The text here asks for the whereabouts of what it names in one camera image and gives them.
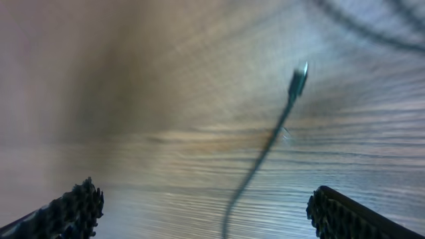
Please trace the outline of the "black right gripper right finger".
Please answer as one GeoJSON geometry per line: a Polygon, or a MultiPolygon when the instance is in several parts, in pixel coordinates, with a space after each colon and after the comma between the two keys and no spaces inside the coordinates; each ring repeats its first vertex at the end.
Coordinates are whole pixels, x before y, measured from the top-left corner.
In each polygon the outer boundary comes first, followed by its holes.
{"type": "Polygon", "coordinates": [[[313,192],[306,212],[320,239],[424,239],[327,186],[313,192]]]}

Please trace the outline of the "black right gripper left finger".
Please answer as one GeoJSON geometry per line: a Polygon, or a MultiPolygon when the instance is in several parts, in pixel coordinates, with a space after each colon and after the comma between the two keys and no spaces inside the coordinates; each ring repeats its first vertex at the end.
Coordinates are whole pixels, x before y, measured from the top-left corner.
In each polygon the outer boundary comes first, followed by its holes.
{"type": "Polygon", "coordinates": [[[104,194],[91,178],[47,205],[1,227],[1,239],[90,239],[103,216],[104,194]]]}

